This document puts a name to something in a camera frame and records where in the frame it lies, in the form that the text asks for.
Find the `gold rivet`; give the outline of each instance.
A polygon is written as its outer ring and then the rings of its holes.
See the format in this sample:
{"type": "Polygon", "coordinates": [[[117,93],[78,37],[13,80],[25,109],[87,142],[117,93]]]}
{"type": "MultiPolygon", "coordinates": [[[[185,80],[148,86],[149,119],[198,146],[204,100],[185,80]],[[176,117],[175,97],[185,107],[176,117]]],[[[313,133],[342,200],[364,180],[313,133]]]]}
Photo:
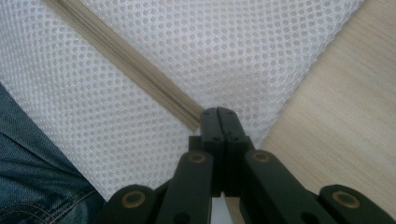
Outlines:
{"type": "Polygon", "coordinates": [[[270,156],[263,152],[256,152],[253,154],[253,159],[259,162],[268,162],[270,160],[270,156]]]}
{"type": "Polygon", "coordinates": [[[359,208],[361,206],[361,202],[358,198],[341,190],[334,192],[332,198],[347,208],[359,208]]]}
{"type": "Polygon", "coordinates": [[[146,194],[139,190],[128,192],[122,196],[121,204],[126,208],[136,208],[146,200],[146,194]]]}
{"type": "Polygon", "coordinates": [[[189,156],[189,161],[192,161],[194,163],[201,163],[206,161],[206,156],[199,153],[191,154],[189,156]]]}

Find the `blue jeans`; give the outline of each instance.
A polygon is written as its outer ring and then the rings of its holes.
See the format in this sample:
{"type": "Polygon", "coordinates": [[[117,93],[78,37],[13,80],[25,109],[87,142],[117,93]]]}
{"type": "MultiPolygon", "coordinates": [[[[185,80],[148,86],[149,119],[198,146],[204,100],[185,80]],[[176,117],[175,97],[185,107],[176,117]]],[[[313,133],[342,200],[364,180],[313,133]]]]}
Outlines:
{"type": "Polygon", "coordinates": [[[0,223],[93,223],[105,203],[0,84],[0,223]]]}

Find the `wooden floor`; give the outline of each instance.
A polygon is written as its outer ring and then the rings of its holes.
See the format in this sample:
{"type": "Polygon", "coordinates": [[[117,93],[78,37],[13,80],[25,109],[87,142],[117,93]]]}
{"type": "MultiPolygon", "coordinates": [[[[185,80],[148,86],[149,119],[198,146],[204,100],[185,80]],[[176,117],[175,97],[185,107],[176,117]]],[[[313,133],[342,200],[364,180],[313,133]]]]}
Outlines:
{"type": "MultiPolygon", "coordinates": [[[[320,56],[262,149],[311,191],[342,184],[396,218],[396,1],[368,0],[320,56]]],[[[244,223],[237,200],[234,223],[244,223]]]]}

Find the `light wood surface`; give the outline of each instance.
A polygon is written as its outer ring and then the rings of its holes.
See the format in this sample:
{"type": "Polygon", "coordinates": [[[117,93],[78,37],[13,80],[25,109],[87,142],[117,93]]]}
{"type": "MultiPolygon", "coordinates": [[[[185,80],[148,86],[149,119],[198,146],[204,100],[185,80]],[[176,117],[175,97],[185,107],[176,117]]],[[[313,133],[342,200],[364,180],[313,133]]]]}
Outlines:
{"type": "MultiPolygon", "coordinates": [[[[355,13],[286,105],[262,149],[309,190],[341,184],[396,218],[396,1],[355,13]]],[[[234,223],[236,200],[229,200],[234,223]]]]}

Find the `denim jeans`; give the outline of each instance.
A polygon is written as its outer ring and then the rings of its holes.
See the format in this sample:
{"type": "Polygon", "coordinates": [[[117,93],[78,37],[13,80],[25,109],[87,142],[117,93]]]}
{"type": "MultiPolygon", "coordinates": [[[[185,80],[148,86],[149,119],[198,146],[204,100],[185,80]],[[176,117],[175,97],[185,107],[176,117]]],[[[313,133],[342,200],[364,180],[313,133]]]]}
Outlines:
{"type": "Polygon", "coordinates": [[[0,223],[93,223],[104,204],[0,84],[0,223]]]}

